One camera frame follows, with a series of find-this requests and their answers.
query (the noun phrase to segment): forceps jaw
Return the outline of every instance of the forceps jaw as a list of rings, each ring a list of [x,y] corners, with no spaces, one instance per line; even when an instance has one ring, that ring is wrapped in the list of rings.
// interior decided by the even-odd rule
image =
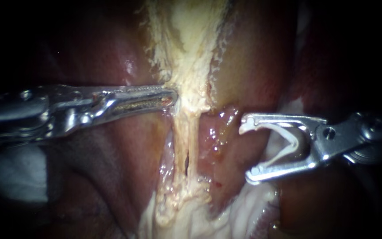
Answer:
[[[41,87],[50,98],[52,121],[39,140],[63,137],[86,127],[137,114],[167,110],[177,100],[173,89],[161,85]]]
[[[380,123],[381,127],[373,129],[372,122]],[[298,140],[290,136],[291,133],[281,134],[280,129],[287,127],[296,127],[306,133],[309,155],[302,161],[279,165],[270,166],[267,162],[261,162],[246,172],[248,183],[255,185],[260,181],[326,166],[337,156],[343,156],[353,164],[377,164],[382,161],[382,115],[373,113],[355,113],[334,125],[323,118],[310,116],[249,113],[243,115],[239,133],[261,128],[274,129],[291,143],[287,146],[287,152],[277,154],[280,158],[293,152],[293,143],[298,144]]]
[[[261,114],[248,113],[244,114],[241,119],[239,134],[242,135],[248,131],[257,131],[262,128],[275,130],[290,144],[278,152],[268,162],[261,162],[252,167],[245,173],[246,180],[251,185],[257,185],[265,180],[283,177],[289,174],[300,173],[319,167],[322,162],[317,160],[311,152],[305,160],[289,163],[281,163],[279,165],[270,165],[282,159],[288,154],[296,152],[299,146],[299,140],[288,130],[287,127],[297,127],[308,137],[309,142],[316,137],[315,131],[319,124],[327,123],[325,119],[298,116],[298,115],[282,115],[282,114]]]

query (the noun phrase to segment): metal forceps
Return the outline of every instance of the metal forceps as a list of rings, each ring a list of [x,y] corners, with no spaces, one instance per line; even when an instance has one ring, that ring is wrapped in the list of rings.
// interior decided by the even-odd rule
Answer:
[[[343,156],[352,164],[377,164],[382,161],[382,115],[355,113],[349,119],[328,124],[327,119],[305,115],[275,113],[248,113],[241,118],[239,133],[262,128],[276,130],[289,141],[275,157],[280,160],[297,150],[299,140],[287,128],[303,131],[310,146],[309,155],[297,162],[269,165],[261,162],[245,173],[249,184],[301,173],[328,165],[337,156]]]
[[[162,85],[44,85],[0,95],[0,145],[64,137],[120,118],[167,110],[175,90]]]

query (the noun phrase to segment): screw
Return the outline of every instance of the screw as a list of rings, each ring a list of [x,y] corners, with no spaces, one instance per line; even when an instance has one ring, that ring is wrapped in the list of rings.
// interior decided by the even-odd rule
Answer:
[[[323,134],[327,140],[331,140],[336,136],[336,131],[333,128],[328,127],[326,129],[324,129]]]
[[[30,100],[32,98],[32,92],[30,90],[22,91],[20,93],[20,98],[24,101]]]

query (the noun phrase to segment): moist tissue surface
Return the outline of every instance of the moist tissue surface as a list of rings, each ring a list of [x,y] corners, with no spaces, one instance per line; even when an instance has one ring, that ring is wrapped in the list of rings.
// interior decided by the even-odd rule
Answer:
[[[197,174],[199,118],[210,110],[210,62],[219,47],[217,43],[228,8],[226,0],[149,0],[142,9],[148,12],[142,26],[151,36],[150,45],[145,49],[149,61],[157,69],[160,81],[177,90],[179,99],[171,112],[173,177],[160,181],[141,216],[139,238],[231,236],[231,207],[210,219],[206,206],[211,200],[209,184]],[[267,185],[261,187],[265,187],[262,191],[273,192]],[[272,193],[266,195],[274,198]]]

